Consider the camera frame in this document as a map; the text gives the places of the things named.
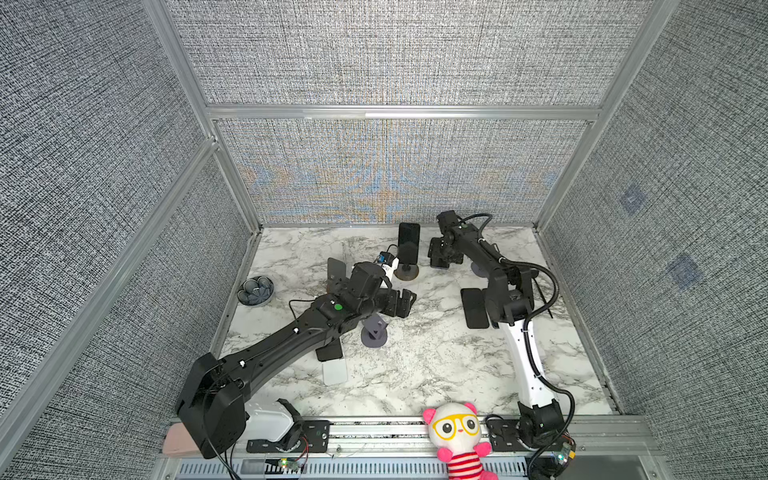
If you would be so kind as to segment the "white flat phone stand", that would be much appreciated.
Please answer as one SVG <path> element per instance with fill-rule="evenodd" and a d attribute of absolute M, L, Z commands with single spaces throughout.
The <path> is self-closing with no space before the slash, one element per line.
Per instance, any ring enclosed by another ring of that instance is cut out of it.
<path fill-rule="evenodd" d="M 326 386 L 345 383 L 348 380 L 346 359 L 338 358 L 323 362 L 322 379 Z"/>

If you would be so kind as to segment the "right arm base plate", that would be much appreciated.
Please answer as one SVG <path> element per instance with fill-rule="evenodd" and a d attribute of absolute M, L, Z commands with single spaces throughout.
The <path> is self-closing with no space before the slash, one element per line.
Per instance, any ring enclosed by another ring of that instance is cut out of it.
<path fill-rule="evenodd" d="M 493 452 L 535 452 L 541 447 L 545 447 L 547 452 L 576 449 L 575 440 L 568 433 L 557 436 L 557 430 L 525 438 L 518 428 L 517 418 L 489 415 L 484 424 Z"/>

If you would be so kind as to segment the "pink eraser block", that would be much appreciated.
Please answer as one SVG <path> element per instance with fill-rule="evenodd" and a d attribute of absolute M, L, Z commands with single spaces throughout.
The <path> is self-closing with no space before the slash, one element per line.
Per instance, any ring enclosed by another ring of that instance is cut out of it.
<path fill-rule="evenodd" d="M 186 458 L 199 456 L 200 450 L 186 427 L 175 423 L 166 434 L 162 454 L 170 458 Z"/>

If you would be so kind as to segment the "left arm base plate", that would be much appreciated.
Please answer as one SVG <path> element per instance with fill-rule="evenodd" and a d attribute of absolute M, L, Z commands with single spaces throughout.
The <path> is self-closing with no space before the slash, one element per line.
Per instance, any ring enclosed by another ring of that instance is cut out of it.
<path fill-rule="evenodd" d="M 305 420 L 292 426 L 277 441 L 249 439 L 246 445 L 246 452 L 287 453 L 288 455 L 298 455 L 305 451 L 309 453 L 326 453 L 331 425 L 332 423 L 327 420 Z"/>

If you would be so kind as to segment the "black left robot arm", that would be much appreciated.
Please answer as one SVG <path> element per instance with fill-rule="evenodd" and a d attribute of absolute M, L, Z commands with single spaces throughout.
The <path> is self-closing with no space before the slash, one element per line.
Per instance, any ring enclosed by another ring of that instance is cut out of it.
<path fill-rule="evenodd" d="M 416 299 L 408 289 L 394 289 L 381 265 L 359 262 L 289 325 L 221 359 L 206 353 L 195 360 L 176 401 L 177 416 L 202 457 L 216 458 L 244 433 L 246 402 L 276 374 L 377 314 L 408 317 Z"/>

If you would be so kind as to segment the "grey round back stand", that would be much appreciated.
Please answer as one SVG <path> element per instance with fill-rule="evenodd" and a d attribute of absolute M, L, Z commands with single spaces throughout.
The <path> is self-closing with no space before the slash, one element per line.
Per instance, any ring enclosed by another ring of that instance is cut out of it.
<path fill-rule="evenodd" d="M 478 276 L 480 278 L 488 278 L 489 277 L 488 269 L 485 266 L 483 266 L 482 264 L 480 264 L 480 263 L 472 262 L 471 263 L 471 270 L 472 270 L 472 272 L 476 276 Z"/>

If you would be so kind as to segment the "pink white plush toy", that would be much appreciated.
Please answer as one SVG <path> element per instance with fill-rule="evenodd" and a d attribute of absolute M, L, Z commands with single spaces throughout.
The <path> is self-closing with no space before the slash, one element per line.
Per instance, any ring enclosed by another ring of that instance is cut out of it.
<path fill-rule="evenodd" d="M 481 422 L 474 404 L 450 402 L 422 412 L 430 442 L 437 458 L 446 465 L 449 479 L 498 479 L 487 471 L 481 459 L 492 451 L 482 441 Z"/>

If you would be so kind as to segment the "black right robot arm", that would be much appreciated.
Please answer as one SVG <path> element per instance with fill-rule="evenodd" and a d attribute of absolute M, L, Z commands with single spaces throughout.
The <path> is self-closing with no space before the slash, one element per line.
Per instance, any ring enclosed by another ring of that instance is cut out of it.
<path fill-rule="evenodd" d="M 430 241 L 428 258 L 433 268 L 447 269 L 469 258 L 484 273 L 487 287 L 463 301 L 469 315 L 482 313 L 497 324 L 512 348 L 519 382 L 518 435 L 529 449 L 545 448 L 565 428 L 555 389 L 543 375 L 535 345 L 532 320 L 551 305 L 535 306 L 533 284 L 548 270 L 530 262 L 512 261 L 483 237 L 482 229 L 448 210 L 437 215 L 441 235 Z"/>

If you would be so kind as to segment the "grey flower shaped bowl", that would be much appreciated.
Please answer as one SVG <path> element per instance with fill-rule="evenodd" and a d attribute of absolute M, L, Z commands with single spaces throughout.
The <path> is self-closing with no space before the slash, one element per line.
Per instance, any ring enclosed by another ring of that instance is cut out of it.
<path fill-rule="evenodd" d="M 255 276 L 245 280 L 236 297 L 246 306 L 261 306 L 270 302 L 275 292 L 274 282 L 267 276 Z"/>

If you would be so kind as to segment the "phone with pink edge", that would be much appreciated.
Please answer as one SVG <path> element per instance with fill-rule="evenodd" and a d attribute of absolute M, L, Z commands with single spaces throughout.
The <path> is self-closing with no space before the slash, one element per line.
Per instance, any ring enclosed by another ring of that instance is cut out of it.
<path fill-rule="evenodd" d="M 339 360 L 344 357 L 341 341 L 334 339 L 327 345 L 315 350 L 317 360 L 321 363 Z"/>

